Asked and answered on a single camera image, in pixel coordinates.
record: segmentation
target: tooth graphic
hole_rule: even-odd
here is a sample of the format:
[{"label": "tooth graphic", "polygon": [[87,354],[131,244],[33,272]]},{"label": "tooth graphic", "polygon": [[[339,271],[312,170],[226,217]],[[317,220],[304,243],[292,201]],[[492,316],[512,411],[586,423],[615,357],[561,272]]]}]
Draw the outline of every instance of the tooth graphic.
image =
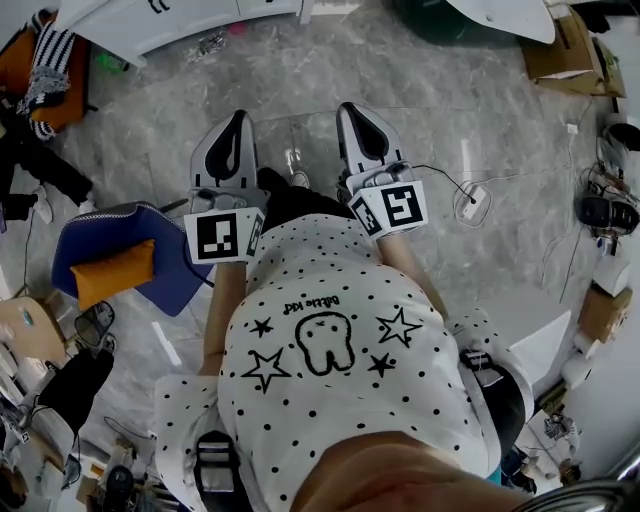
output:
[{"label": "tooth graphic", "polygon": [[340,313],[326,311],[303,318],[296,326],[296,341],[314,375],[327,375],[333,369],[346,372],[355,363],[351,323]]}]

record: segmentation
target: gray tile floor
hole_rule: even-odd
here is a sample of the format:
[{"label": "gray tile floor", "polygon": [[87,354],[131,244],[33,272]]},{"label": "gray tile floor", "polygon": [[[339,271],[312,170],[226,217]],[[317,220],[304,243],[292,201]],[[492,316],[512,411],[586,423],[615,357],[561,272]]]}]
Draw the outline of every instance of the gray tile floor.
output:
[{"label": "gray tile floor", "polygon": [[[413,247],[451,310],[528,282],[579,311],[597,254],[576,224],[572,195],[594,161],[596,122],[607,100],[537,87],[515,40],[500,49],[433,46],[375,3],[346,17],[315,17],[308,26],[286,17],[248,23],[245,33],[225,36],[223,50],[202,58],[194,50],[200,37],[158,50],[148,67],[124,75],[92,69],[90,100],[100,111],[55,146],[93,180],[100,205],[162,205],[184,197],[193,148],[238,108],[256,122],[262,165],[283,173],[303,169],[316,190],[333,195],[342,170],[335,110],[355,101],[395,125],[413,163],[446,169],[457,181],[490,180],[490,211],[480,228],[469,229],[454,218],[453,185],[441,174],[416,171],[430,223],[412,232]],[[577,135],[568,134],[567,122],[580,124]],[[33,187],[26,173],[17,174],[16,190]],[[28,253],[27,280],[39,294],[50,287],[60,230],[76,214],[56,190],[50,198],[55,221],[46,227],[35,219]],[[16,288],[27,230],[26,223],[14,223],[0,243],[0,263]],[[104,415],[140,432],[153,429],[155,380],[199,367],[209,299],[202,287],[177,318],[135,291],[109,301],[120,351],[82,431],[85,439],[108,449],[114,435]],[[161,349],[153,321],[182,367]],[[568,337],[563,354],[567,347]]]}]

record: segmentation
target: desk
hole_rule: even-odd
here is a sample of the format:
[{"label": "desk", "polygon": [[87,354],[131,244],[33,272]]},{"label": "desk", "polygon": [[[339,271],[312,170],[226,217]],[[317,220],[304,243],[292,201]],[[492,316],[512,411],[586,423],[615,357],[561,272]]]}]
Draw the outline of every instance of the desk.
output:
[{"label": "desk", "polygon": [[[30,323],[25,321],[25,312],[31,318]],[[58,322],[35,299],[18,297],[0,302],[0,331],[3,326],[13,332],[7,344],[17,356],[64,363],[65,338]]]}]

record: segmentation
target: leg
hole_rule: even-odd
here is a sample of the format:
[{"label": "leg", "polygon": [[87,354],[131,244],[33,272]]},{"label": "leg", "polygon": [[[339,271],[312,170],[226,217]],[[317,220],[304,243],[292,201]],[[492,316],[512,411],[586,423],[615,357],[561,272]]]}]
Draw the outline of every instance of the leg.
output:
[{"label": "leg", "polygon": [[263,233],[312,213],[354,218],[348,207],[330,197],[302,187],[289,187],[286,180],[273,169],[265,168],[258,172],[258,186],[271,192]]},{"label": "leg", "polygon": [[112,368],[111,352],[101,350],[94,359],[91,352],[81,350],[42,391],[38,403],[55,410],[77,434]]},{"label": "leg", "polygon": [[17,162],[15,144],[8,135],[0,138],[0,202],[4,203],[5,198],[11,191],[13,183],[13,171]]},{"label": "leg", "polygon": [[34,178],[50,183],[80,206],[87,199],[87,194],[93,186],[91,181],[45,147],[32,133],[26,133],[24,128],[20,130],[18,136],[20,137],[18,162],[22,168],[29,171]]},{"label": "leg", "polygon": [[11,194],[13,171],[16,165],[16,146],[10,136],[0,139],[0,204],[4,220],[27,220],[29,209],[36,203],[35,194]]}]

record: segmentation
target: motor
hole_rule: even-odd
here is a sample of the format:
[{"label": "motor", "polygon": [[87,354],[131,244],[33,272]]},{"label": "motor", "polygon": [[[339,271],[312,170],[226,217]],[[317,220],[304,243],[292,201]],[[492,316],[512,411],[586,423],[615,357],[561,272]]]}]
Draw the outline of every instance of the motor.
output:
[{"label": "motor", "polygon": [[597,196],[583,196],[576,201],[576,216],[583,224],[619,235],[630,235],[640,221],[633,205]]}]

